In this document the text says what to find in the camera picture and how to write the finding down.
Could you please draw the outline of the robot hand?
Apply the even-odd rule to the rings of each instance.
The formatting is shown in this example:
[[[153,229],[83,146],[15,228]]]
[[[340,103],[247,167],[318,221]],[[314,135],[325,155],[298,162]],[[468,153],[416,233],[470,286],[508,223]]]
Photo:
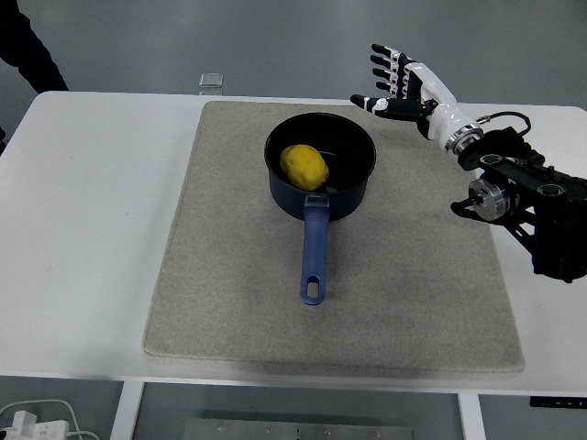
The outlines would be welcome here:
[[[421,135],[453,154],[462,143],[482,137],[480,124],[460,111],[455,96],[424,63],[383,45],[371,49],[376,87],[388,95],[354,94],[354,105],[380,118],[413,122]]]

